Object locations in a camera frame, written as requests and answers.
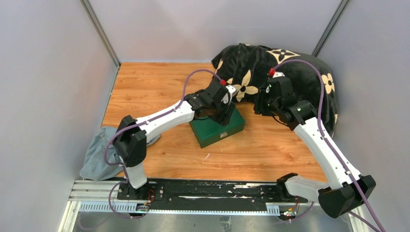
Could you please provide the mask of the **green jewelry box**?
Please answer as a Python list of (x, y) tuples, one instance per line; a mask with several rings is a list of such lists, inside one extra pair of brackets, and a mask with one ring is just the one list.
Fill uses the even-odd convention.
[(204, 117), (189, 122), (192, 132), (200, 148), (217, 143), (244, 130), (245, 119), (235, 109), (226, 126), (222, 126), (210, 118)]

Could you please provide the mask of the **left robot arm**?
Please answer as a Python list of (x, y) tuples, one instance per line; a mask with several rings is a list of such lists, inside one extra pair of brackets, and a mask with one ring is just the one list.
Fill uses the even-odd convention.
[(176, 104), (154, 114), (137, 119), (122, 119), (113, 139), (113, 146), (124, 167), (130, 194), (137, 200), (148, 194), (143, 161), (147, 142), (180, 124), (208, 117), (226, 126), (233, 114), (232, 100), (237, 89), (224, 81), (211, 81), (205, 89), (184, 96)]

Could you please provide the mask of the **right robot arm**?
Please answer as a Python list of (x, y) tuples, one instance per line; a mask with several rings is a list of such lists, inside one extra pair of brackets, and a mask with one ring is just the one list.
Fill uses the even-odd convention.
[(337, 218), (364, 204), (376, 186), (371, 175), (362, 175), (341, 153), (317, 111), (306, 101), (298, 101), (290, 78), (271, 77), (260, 90), (256, 112), (278, 116), (309, 148), (320, 165), (326, 182), (290, 173), (277, 180), (276, 195), (288, 202), (302, 197), (318, 203), (330, 217)]

